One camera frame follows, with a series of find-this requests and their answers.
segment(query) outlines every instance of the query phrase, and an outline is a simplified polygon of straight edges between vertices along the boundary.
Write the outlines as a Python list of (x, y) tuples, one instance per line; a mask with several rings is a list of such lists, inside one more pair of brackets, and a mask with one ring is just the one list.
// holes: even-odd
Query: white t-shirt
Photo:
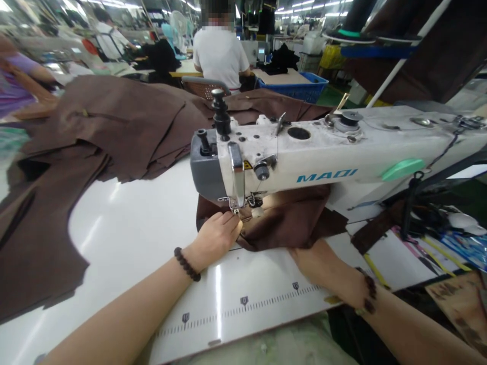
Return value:
[(250, 67), (235, 33), (222, 27), (204, 27), (194, 36), (193, 62), (205, 79), (222, 81), (230, 91), (241, 86), (238, 73)]
[(112, 36), (113, 41), (108, 35), (98, 35), (96, 37), (96, 40), (100, 44), (103, 53), (105, 53), (105, 56), (111, 60), (118, 60), (119, 58), (121, 58), (122, 56), (120, 55), (120, 52), (122, 52), (123, 55), (125, 53), (125, 46), (130, 43), (127, 38), (125, 38), (118, 30), (103, 22), (98, 22), (98, 24), (96, 25), (96, 29), (100, 33), (110, 34)]

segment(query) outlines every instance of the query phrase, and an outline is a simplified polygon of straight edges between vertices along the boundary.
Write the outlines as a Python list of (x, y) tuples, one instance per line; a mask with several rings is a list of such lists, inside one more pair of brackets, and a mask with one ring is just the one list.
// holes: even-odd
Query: wrist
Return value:
[(364, 307), (364, 300), (368, 297), (365, 277), (357, 269), (345, 264), (340, 268), (340, 279), (330, 288), (344, 303), (355, 309)]
[(183, 257), (186, 259), (188, 264), (196, 271), (197, 274), (201, 273), (206, 266), (201, 262), (201, 255), (197, 253), (194, 246), (191, 244), (181, 251)]

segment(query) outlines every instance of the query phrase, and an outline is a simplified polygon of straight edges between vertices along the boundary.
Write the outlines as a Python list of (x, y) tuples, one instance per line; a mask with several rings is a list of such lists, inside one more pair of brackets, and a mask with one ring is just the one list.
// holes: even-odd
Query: purple shirt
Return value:
[[(15, 56), (6, 57), (5, 59), (11, 64), (17, 66), (26, 74), (29, 74), (34, 67), (39, 65), (37, 62), (32, 61), (30, 58), (21, 53), (18, 53)], [(35, 102), (36, 99), (31, 95), (31, 93), (17, 83), (11, 73), (5, 72), (1, 69), (0, 71), (10, 85), (10, 87), (0, 85), (0, 118), (3, 118), (8, 113)]]

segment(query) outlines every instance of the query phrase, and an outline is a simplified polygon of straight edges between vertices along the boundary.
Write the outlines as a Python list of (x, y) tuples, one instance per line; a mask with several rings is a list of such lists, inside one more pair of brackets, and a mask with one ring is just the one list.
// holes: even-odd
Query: beaded bracelet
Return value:
[[(367, 288), (369, 289), (369, 297), (372, 300), (377, 299), (377, 287), (375, 286), (375, 281), (372, 279), (365, 271), (363, 271), (361, 268), (356, 268), (362, 275), (365, 276), (365, 284), (367, 285)], [(365, 313), (369, 314), (374, 314), (375, 313), (375, 307), (374, 304), (372, 303), (371, 299), (365, 298), (364, 300), (364, 308), (361, 309), (356, 309), (355, 313), (359, 316), (364, 315)]]
[(198, 282), (198, 281), (201, 280), (201, 275), (200, 274), (197, 274), (196, 271), (194, 271), (194, 269), (188, 263), (188, 261), (186, 261), (186, 259), (184, 258), (183, 254), (181, 253), (181, 248), (180, 247), (176, 247), (174, 249), (174, 256), (176, 257), (176, 260), (178, 260), (178, 262), (181, 264), (181, 266), (183, 267), (184, 271), (186, 271), (186, 273), (189, 275), (189, 277), (191, 279), (193, 279), (193, 281)]

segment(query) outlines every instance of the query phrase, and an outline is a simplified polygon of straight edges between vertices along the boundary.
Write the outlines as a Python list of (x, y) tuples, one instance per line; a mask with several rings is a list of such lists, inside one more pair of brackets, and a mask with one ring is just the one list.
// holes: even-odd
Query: warning label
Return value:
[(245, 161), (243, 162), (243, 167), (244, 167), (244, 168), (243, 168), (244, 170), (252, 170), (252, 165), (251, 165), (251, 164), (250, 164), (250, 162), (249, 162), (249, 161), (247, 161), (247, 160), (245, 160)]

